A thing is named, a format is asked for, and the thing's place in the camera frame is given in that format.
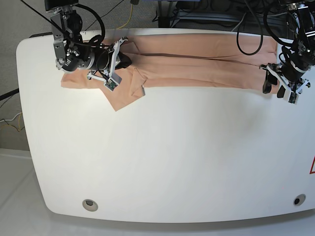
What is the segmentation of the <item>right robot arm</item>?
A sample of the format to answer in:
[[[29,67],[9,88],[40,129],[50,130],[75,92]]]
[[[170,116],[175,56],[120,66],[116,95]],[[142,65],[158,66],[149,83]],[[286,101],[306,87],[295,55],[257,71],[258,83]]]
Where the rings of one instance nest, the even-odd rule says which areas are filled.
[[[101,33],[84,42],[82,18],[74,10],[84,9],[94,15],[100,24]],[[129,57],[121,53],[120,47],[128,38],[122,37],[110,45],[105,45],[105,26],[101,17],[91,8],[79,4],[76,0],[47,0],[46,12],[51,12],[50,23],[54,37],[56,67],[66,73],[75,70],[87,70],[89,80],[102,81],[104,86],[114,90],[122,79],[115,72],[131,65]]]

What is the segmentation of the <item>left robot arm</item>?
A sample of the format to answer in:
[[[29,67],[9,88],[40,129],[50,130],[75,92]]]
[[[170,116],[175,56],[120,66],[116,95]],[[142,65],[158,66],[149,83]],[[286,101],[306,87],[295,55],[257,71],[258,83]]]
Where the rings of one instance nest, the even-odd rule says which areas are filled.
[[[276,5],[286,8],[290,19],[287,24],[294,26],[292,43],[280,40],[268,25],[268,13]],[[272,86],[278,85],[277,98],[295,104],[303,88],[311,86],[309,80],[303,79],[302,76],[315,65],[315,20],[303,0],[279,0],[266,7],[263,22],[270,36],[282,45],[280,56],[283,56],[284,60],[278,64],[269,63],[260,66],[266,71],[262,92],[268,94]]]

